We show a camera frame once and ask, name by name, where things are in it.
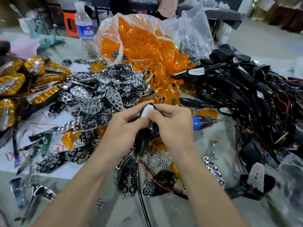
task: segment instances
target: hand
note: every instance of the hand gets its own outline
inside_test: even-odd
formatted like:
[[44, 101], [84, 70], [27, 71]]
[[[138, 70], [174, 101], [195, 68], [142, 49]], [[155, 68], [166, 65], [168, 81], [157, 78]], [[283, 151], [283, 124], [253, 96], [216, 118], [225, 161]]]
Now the hand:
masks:
[[159, 126], [160, 136], [169, 150], [169, 154], [179, 156], [181, 153], [196, 151], [191, 111], [185, 107], [168, 104], [155, 104], [157, 110], [149, 110], [148, 118]]
[[150, 120], [147, 117], [138, 118], [138, 116], [139, 112], [149, 103], [153, 103], [153, 100], [120, 111], [114, 114], [109, 122], [96, 152], [99, 152], [101, 157], [108, 157], [113, 168], [129, 152], [137, 132], [148, 126]]

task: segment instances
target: pink shirt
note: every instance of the pink shirt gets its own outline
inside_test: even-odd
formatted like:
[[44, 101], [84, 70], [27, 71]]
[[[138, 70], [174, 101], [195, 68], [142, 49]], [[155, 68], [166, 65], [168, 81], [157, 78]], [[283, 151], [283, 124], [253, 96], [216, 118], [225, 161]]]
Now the pink shirt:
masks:
[[173, 17], [176, 14], [177, 5], [178, 0], [161, 0], [158, 12], [164, 17]]

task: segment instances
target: bottle cap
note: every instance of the bottle cap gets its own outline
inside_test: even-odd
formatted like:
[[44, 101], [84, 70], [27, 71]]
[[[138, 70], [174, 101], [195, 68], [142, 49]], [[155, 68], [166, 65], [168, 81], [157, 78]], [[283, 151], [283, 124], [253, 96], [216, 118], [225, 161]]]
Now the bottle cap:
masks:
[[80, 2], [75, 2], [75, 7], [77, 11], [84, 11], [84, 4]]

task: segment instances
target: person's left hand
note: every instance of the person's left hand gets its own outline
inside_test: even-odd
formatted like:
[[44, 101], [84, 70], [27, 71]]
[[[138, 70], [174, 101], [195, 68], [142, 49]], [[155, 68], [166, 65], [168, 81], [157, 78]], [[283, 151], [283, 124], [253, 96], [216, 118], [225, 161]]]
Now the person's left hand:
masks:
[[101, 154], [102, 157], [108, 158], [113, 168], [129, 152], [134, 144], [137, 132], [149, 125], [149, 118], [138, 118], [139, 112], [149, 103], [153, 103], [153, 100], [120, 111], [114, 114], [112, 120], [109, 122], [95, 152]]

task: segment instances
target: person's right hand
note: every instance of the person's right hand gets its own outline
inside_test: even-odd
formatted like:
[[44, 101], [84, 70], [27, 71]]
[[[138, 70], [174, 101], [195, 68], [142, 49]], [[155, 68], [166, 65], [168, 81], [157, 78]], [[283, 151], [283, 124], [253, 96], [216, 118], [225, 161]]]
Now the person's right hand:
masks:
[[148, 118], [159, 126], [160, 136], [173, 160], [188, 151], [197, 152], [191, 111], [185, 107], [154, 104], [157, 110], [149, 110]]

